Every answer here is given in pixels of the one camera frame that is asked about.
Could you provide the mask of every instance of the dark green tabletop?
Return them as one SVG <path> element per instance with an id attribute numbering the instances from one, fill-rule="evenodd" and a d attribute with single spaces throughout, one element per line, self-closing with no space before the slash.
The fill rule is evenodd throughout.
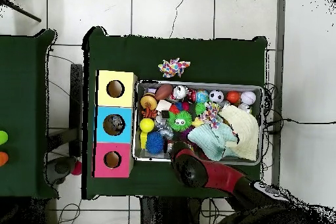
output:
<path id="1" fill-rule="evenodd" d="M 216 189 L 191 189 L 181 185 L 166 162 L 136 162 L 129 178 L 92 178 L 95 71 L 115 70 L 133 72 L 138 79 L 167 80 L 158 69 L 163 60 L 180 58 L 191 62 L 181 78 L 171 81 L 224 83 L 238 85 L 264 85 L 264 61 L 267 41 L 257 37 L 252 41 L 236 39 L 156 39 L 151 37 L 107 36 L 100 28 L 92 28 L 83 40 L 84 85 L 89 97 L 84 100 L 84 129 L 82 192 L 83 197 L 94 195 L 145 195 L 223 197 Z M 235 166 L 250 179 L 259 179 L 260 165 Z"/>
<path id="2" fill-rule="evenodd" d="M 46 53 L 55 37 L 43 30 L 35 37 L 0 35 L 0 130 L 9 155 L 0 167 L 0 196 L 53 198 L 45 182 L 47 149 Z"/>

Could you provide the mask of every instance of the yellow box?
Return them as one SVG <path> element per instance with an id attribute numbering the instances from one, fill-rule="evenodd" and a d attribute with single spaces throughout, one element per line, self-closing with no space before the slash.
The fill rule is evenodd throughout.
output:
<path id="1" fill-rule="evenodd" d="M 109 70 L 99 70 L 97 73 L 99 73 L 98 75 L 99 106 L 126 107 L 126 108 L 133 107 L 134 89 L 137 77 L 132 72 L 114 72 Z M 122 87 L 122 94 L 118 97 L 112 97 L 111 94 L 113 95 L 114 90 L 109 94 L 108 92 L 109 84 L 111 86 L 116 85 Z"/>

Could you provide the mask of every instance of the round hole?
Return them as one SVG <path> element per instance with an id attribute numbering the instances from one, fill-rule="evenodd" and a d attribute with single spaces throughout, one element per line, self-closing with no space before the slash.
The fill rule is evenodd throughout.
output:
<path id="1" fill-rule="evenodd" d="M 110 97 L 118 98 L 125 92 L 125 87 L 119 80 L 113 80 L 106 86 L 106 92 Z"/>
<path id="2" fill-rule="evenodd" d="M 108 152 L 104 156 L 104 163 L 109 168 L 116 168 L 121 163 L 121 156 L 118 152 Z"/>
<path id="3" fill-rule="evenodd" d="M 105 118 L 102 126 L 107 134 L 116 136 L 125 129 L 125 121 L 120 115 L 112 114 Z"/>

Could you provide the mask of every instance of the yellow ball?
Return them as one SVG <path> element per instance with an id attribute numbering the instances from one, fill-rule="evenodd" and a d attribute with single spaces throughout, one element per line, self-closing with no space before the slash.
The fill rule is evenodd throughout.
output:
<path id="1" fill-rule="evenodd" d="M 143 132 L 150 132 L 154 128 L 154 121 L 150 118 L 144 118 L 140 121 L 140 128 Z"/>

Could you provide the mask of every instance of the metal tray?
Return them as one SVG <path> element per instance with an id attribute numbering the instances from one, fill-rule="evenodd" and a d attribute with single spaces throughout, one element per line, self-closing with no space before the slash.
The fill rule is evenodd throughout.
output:
<path id="1" fill-rule="evenodd" d="M 252 91 L 256 94 L 257 99 L 255 103 L 252 105 L 252 115 L 256 117 L 259 125 L 259 140 L 258 140 L 258 148 L 257 148 L 257 160 L 255 162 L 251 160 L 245 160 L 241 158 L 237 158 L 234 156 L 226 156 L 222 160 L 220 160 L 220 163 L 223 164 L 230 164 L 230 165 L 247 165 L 247 166 L 254 166 L 258 164 L 261 160 L 262 154 L 263 154 L 263 121 L 264 121 L 264 112 L 263 112 L 263 106 L 264 106 L 264 89 L 259 86 L 245 86 L 245 85 L 226 85 L 226 84 L 210 84 L 210 83 L 193 83 L 193 82 L 176 82 L 176 81 L 146 81 L 146 80 L 139 80 L 136 83 L 135 90 L 137 93 L 137 102 L 136 104 L 136 111 L 133 112 L 133 145 L 132 145 L 132 155 L 135 160 L 139 161 L 154 161 L 154 162 L 170 162 L 169 154 L 161 153 L 158 155 L 152 155 L 147 150 L 141 149 L 140 147 L 140 128 L 139 128 L 139 122 L 142 119 L 142 114 L 140 112 L 141 105 L 140 105 L 140 99 L 145 93 L 145 90 L 147 88 L 158 88 L 160 85 L 169 83 L 171 85 L 185 85 L 188 88 L 191 89 L 205 89 L 208 92 L 212 90 L 220 90 L 224 93 L 224 96 L 226 96 L 226 93 L 229 91 L 238 91 L 238 92 L 244 92 L 244 91 Z"/>

